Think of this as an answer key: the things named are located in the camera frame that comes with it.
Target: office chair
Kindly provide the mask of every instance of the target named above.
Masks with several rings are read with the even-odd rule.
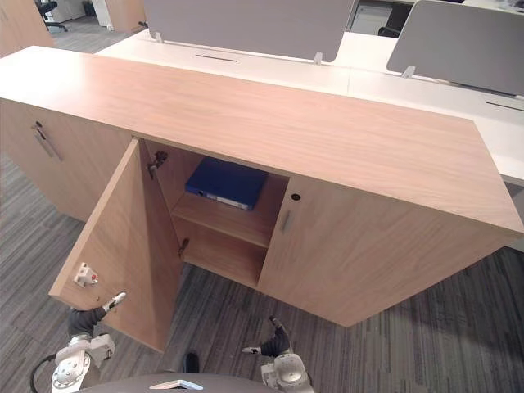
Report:
[[[378,30],[378,35],[382,37],[398,38],[410,12],[411,5],[409,4],[393,4],[390,17],[387,20],[386,25]]]
[[[40,15],[43,18],[43,23],[46,25],[47,29],[49,29],[49,27],[52,26],[52,27],[58,27],[60,29],[63,29],[64,31],[67,31],[67,28],[61,23],[47,22],[46,13],[57,8],[58,7],[57,2],[42,2],[42,0],[35,0],[34,3],[36,4],[36,7],[38,8],[38,12],[40,12]]]

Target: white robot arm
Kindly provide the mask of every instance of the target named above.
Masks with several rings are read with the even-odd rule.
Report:
[[[93,329],[124,298],[125,292],[121,292],[97,309],[70,311],[70,341],[66,348],[56,353],[52,393],[72,393],[98,384],[99,368],[103,360],[115,353],[115,343],[109,334],[93,338]]]
[[[311,378],[305,371],[300,356],[293,353],[286,329],[275,317],[270,317],[269,320],[275,326],[274,337],[260,347],[250,346],[242,352],[274,358],[273,362],[260,368],[266,386],[286,393],[314,393]]]

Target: cabinet shelf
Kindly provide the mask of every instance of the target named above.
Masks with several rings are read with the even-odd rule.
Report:
[[[266,249],[185,219],[174,219],[178,239],[189,239],[183,260],[255,288]]]
[[[287,181],[283,176],[269,174],[253,210],[239,209],[185,192],[171,215],[268,248]]]

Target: wood grain surface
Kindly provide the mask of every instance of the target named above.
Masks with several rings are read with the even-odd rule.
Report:
[[[186,192],[171,211],[179,217],[261,247],[269,247],[287,179],[270,174],[253,210],[243,210]]]
[[[163,351],[169,337],[182,261],[160,186],[146,169],[147,149],[134,139],[64,263],[49,294],[77,309],[125,301],[104,323]],[[81,263],[99,283],[73,282]]]
[[[34,0],[0,1],[0,57],[31,45],[55,46]]]
[[[183,260],[248,287],[256,287],[266,249],[174,218],[180,241],[189,239]]]
[[[36,122],[54,147],[51,158],[35,138]],[[105,124],[0,100],[0,148],[63,213],[87,221],[131,137]]]
[[[471,120],[44,47],[0,60],[0,97],[524,232]]]
[[[510,241],[469,219],[291,177],[257,289],[351,326]]]

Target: gray carpet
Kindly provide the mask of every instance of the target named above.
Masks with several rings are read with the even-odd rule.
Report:
[[[73,34],[69,39],[72,45]],[[68,309],[47,291],[83,223],[58,213],[6,155],[0,158],[0,391],[27,392],[30,369],[67,341]],[[276,315],[317,392],[523,392],[523,282],[524,255],[504,248],[343,328],[186,266],[166,352],[157,354],[102,326],[98,332],[110,332],[116,342],[102,378],[180,371],[183,354],[195,350],[204,372],[259,381],[262,359],[241,349],[267,338],[267,318]],[[51,391],[51,372],[47,366],[39,374],[41,392]]]
[[[84,16],[62,22],[62,24],[69,31],[50,27],[49,32],[56,47],[70,51],[96,53],[132,35],[131,33],[109,31],[98,24],[95,16]]]

